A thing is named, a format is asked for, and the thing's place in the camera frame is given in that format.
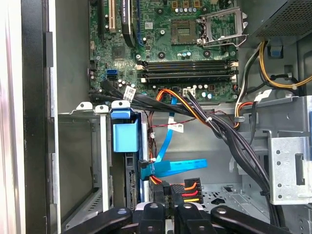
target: motherboard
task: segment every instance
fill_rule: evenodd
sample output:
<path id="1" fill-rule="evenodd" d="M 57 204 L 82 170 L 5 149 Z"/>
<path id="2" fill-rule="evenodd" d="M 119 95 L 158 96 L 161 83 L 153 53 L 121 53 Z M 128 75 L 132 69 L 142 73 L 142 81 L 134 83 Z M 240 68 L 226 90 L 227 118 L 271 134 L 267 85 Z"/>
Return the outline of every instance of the motherboard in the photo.
<path id="1" fill-rule="evenodd" d="M 234 0 L 89 0 L 92 93 L 104 94 L 107 79 L 122 93 L 131 86 L 155 98 L 168 88 L 200 102 L 235 101 L 236 39 L 202 44 L 207 26 L 214 39 L 235 34 L 234 14 L 205 17 L 234 7 Z"/>

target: blue sata port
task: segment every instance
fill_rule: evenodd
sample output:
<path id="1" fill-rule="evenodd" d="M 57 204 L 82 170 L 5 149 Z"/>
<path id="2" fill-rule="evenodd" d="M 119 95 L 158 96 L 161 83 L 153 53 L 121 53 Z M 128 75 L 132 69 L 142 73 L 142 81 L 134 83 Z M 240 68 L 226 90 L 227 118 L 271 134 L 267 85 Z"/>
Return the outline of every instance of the blue sata port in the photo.
<path id="1" fill-rule="evenodd" d="M 108 75 L 108 76 L 117 76 L 117 75 L 118 75 L 118 70 L 115 70 L 115 69 L 107 69 L 107 70 L 106 70 L 106 75 Z"/>

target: white label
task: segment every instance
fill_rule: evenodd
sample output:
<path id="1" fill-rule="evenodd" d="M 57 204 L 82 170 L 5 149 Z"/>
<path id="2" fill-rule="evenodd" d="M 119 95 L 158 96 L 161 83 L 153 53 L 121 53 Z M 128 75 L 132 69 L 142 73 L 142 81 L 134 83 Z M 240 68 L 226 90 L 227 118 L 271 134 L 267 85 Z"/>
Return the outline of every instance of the white label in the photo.
<path id="1" fill-rule="evenodd" d="M 272 92 L 272 89 L 268 89 L 264 91 L 263 93 L 259 94 L 255 97 L 254 101 L 261 101 L 263 98 L 268 98 Z"/>
<path id="2" fill-rule="evenodd" d="M 136 94 L 136 89 L 132 88 L 131 86 L 127 85 L 125 94 L 123 95 L 123 99 L 129 102 L 132 102 L 134 96 Z"/>
<path id="3" fill-rule="evenodd" d="M 184 125 L 181 123 L 177 123 L 177 124 L 172 124 L 172 123 L 176 123 L 174 121 L 174 118 L 172 116 L 169 116 L 168 119 L 168 129 L 171 129 L 173 131 L 179 132 L 179 133 L 183 133 L 184 132 Z"/>
<path id="4" fill-rule="evenodd" d="M 146 22 L 144 25 L 145 25 L 145 29 L 153 29 L 153 23 L 152 22 Z"/>

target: green circuit board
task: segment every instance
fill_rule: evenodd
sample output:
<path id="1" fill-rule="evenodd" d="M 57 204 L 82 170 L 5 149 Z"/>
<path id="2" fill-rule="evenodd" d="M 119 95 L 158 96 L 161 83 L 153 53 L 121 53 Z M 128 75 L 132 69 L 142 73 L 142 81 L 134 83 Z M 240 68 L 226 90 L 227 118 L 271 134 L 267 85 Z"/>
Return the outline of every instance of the green circuit board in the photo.
<path id="1" fill-rule="evenodd" d="M 105 79 L 107 69 L 117 69 L 118 77 L 113 85 L 124 92 L 127 85 L 132 85 L 136 92 L 155 98 L 160 88 L 179 87 L 190 88 L 196 85 L 195 97 L 200 102 L 233 102 L 236 95 L 233 83 L 228 81 L 212 81 L 200 84 L 168 83 L 146 84 L 137 78 L 137 57 L 148 62 L 167 61 L 203 61 L 203 60 L 236 60 L 235 46 L 217 46 L 203 48 L 188 40 L 199 38 L 200 28 L 195 24 L 202 14 L 220 11 L 217 0 L 168 0 L 165 5 L 162 0 L 133 0 L 135 11 L 138 15 L 136 24 L 137 47 L 130 48 L 126 45 L 121 31 L 121 0 L 116 0 L 116 32 L 105 31 L 104 39 L 98 35 L 98 8 L 89 7 L 90 16 L 90 60 L 95 63 L 96 71 L 91 79 L 91 89 L 100 90 L 100 82 Z M 109 0 L 104 0 L 104 14 L 109 14 Z M 177 28 L 178 24 L 189 24 L 189 27 Z M 174 35 L 175 27 L 179 35 Z M 227 15 L 212 20 L 213 36 L 231 35 L 235 32 L 234 15 Z M 162 52 L 165 57 L 159 58 Z"/>

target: red cable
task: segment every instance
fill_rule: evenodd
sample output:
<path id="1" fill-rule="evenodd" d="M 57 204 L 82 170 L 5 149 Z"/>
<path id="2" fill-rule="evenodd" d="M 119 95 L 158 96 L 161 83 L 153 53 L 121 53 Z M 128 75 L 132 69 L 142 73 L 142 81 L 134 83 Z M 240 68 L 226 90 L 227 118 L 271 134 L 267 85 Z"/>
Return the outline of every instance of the red cable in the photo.
<path id="1" fill-rule="evenodd" d="M 192 194 L 182 194 L 182 196 L 195 196 L 196 194 L 198 194 L 197 190 Z"/>

